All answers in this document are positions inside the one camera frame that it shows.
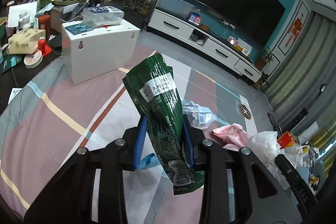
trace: black table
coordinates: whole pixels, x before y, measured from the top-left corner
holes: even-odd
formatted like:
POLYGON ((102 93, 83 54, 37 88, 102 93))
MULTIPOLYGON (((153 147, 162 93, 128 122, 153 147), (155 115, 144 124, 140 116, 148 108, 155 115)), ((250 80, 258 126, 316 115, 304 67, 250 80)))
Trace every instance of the black table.
MULTIPOLYGON (((1 41, 1 46, 7 43, 7 39, 1 41)), ((23 88, 31 81, 35 75, 48 66, 52 61, 57 58, 57 55, 51 52, 43 57, 41 63, 32 69, 27 69, 23 63, 25 55, 22 55, 22 62, 0 74, 0 114, 4 112, 8 105, 8 99, 11 94, 12 88, 23 88)))

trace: crumpled green wrapper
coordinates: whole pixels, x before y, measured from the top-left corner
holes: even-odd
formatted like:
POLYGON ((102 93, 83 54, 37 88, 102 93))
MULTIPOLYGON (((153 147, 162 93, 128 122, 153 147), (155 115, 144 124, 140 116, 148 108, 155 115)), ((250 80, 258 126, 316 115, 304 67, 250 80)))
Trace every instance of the crumpled green wrapper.
POLYGON ((204 183, 204 172, 188 168, 182 146, 182 105, 173 68, 161 54, 143 60, 123 79, 140 115, 148 118, 147 133, 155 153, 174 184, 174 194, 191 193, 204 183))

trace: floor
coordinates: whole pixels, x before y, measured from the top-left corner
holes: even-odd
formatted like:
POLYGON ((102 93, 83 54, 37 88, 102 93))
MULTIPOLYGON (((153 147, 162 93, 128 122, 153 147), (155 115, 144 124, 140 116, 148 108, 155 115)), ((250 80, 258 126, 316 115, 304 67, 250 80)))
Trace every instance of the floor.
POLYGON ((209 76, 235 94, 244 96, 249 104, 254 117, 258 132, 273 131, 267 113, 272 113, 272 108, 268 104, 267 98, 259 90, 247 85, 241 79, 237 79, 229 72, 223 70, 210 61, 200 57, 196 53, 189 51, 165 38, 153 33, 142 31, 138 38, 138 43, 162 52, 169 57, 188 65, 194 70, 209 76))

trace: flower pot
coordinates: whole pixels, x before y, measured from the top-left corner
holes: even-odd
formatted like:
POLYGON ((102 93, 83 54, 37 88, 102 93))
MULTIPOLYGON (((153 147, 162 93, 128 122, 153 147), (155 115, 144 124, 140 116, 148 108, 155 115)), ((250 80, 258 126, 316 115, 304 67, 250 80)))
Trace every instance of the flower pot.
POLYGON ((258 69, 258 70, 262 70, 263 67, 266 65, 266 61, 263 60, 262 58, 259 58, 256 63, 254 63, 255 67, 258 69))

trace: white bottle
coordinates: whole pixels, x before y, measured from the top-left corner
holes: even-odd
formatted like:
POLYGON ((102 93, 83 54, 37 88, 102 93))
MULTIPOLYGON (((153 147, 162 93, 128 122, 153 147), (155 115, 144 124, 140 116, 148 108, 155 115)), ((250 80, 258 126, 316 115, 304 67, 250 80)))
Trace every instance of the white bottle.
POLYGON ((22 19, 22 30, 29 29, 31 27, 29 20, 30 20, 30 16, 25 16, 22 19))
POLYGON ((22 30, 23 27, 23 18, 27 16, 27 12, 21 12, 19 14, 19 20, 18 20, 18 29, 22 30))

